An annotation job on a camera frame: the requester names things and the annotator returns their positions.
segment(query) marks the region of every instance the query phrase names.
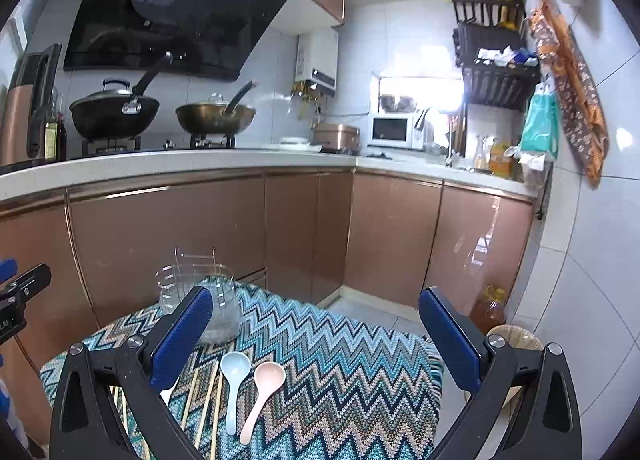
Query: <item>range hood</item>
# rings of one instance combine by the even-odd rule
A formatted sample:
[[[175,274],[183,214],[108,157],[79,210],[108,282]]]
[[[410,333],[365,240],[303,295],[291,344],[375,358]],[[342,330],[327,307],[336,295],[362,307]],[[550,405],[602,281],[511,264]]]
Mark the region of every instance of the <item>range hood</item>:
[[[287,0],[82,0],[65,70],[145,69],[169,50],[172,72],[235,81]]]

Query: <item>white countertop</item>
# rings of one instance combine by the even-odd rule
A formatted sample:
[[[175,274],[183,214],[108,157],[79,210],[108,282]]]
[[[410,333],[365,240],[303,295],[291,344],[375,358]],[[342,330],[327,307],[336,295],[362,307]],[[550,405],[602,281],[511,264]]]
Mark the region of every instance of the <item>white countertop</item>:
[[[59,162],[0,175],[0,201],[69,186],[161,173],[245,167],[357,167],[409,173],[535,198],[526,185],[491,175],[470,173],[419,158],[382,160],[296,151],[180,150],[127,153]]]

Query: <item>pink spoon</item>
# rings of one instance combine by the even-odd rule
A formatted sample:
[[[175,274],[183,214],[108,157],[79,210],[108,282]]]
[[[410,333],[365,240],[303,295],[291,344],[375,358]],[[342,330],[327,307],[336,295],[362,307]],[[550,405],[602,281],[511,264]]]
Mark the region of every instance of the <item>pink spoon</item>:
[[[255,400],[254,408],[249,413],[240,433],[240,443],[242,445],[247,445],[251,442],[255,423],[258,421],[262,408],[269,400],[269,397],[284,384],[286,377],[284,368],[278,363],[262,363],[255,369],[254,382],[258,387],[258,398]]]

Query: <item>floor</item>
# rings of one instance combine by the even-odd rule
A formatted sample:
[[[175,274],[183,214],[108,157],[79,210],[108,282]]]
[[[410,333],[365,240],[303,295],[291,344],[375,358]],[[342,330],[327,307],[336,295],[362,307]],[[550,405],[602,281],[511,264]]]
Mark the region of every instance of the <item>floor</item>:
[[[384,328],[398,330],[400,332],[428,336],[427,331],[421,323],[398,317],[391,312],[385,312],[384,310],[375,308],[370,304],[359,302],[358,300],[339,297],[327,307],[327,310],[352,319],[357,319],[358,321],[362,321],[366,324],[378,325]],[[440,421],[438,423],[435,437],[436,445],[446,435],[447,431],[460,414],[462,408],[465,407],[465,404],[465,393],[456,386],[456,383],[451,377],[449,369],[445,364],[444,376],[442,379]],[[507,406],[500,414],[500,417],[498,417],[494,430],[492,430],[476,460],[488,460],[494,455],[507,424],[509,423],[509,417],[510,407]]]

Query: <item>microwave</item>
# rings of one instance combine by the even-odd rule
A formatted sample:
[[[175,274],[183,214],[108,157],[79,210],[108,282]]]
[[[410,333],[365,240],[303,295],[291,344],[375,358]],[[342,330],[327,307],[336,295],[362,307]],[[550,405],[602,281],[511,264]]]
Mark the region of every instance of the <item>microwave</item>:
[[[422,150],[424,135],[415,125],[420,113],[371,114],[369,116],[369,143],[373,146]]]

